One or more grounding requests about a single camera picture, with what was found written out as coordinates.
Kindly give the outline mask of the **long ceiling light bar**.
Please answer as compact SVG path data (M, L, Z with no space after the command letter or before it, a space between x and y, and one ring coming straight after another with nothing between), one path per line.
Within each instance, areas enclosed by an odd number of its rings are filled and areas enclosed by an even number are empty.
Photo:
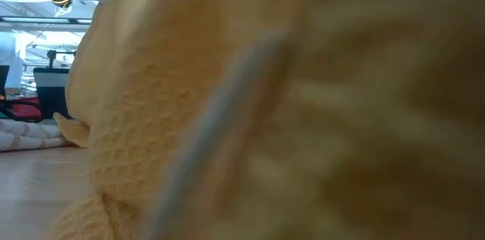
M36 23L36 24L74 24L89 25L91 19L85 18L59 18L59 17L8 17L0 16L0 22L4 23Z

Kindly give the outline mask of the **red mesh object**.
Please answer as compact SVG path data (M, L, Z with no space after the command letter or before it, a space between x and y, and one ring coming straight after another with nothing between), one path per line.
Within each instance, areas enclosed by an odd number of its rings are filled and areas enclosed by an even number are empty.
M42 111L38 98L18 98L7 100L0 97L0 118L26 123L42 121Z

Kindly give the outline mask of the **plain orange waffle towel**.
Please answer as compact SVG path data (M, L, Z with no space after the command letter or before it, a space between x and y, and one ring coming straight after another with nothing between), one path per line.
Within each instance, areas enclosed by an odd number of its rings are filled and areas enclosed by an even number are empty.
M485 0L106 0L48 240L485 240Z

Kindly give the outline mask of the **white towel with pink stripes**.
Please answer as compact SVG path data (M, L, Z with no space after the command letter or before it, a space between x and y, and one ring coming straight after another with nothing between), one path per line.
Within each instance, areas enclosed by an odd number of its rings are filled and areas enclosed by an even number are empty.
M0 152L71 145L56 125L0 120Z

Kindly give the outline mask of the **navy fabric bin white stripes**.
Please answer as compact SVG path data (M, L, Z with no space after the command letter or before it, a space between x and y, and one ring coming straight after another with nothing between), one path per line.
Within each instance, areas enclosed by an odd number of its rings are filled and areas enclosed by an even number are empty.
M33 69L33 76L42 118L45 120L53 119L54 113L59 113L70 119L65 97L69 70L36 67Z

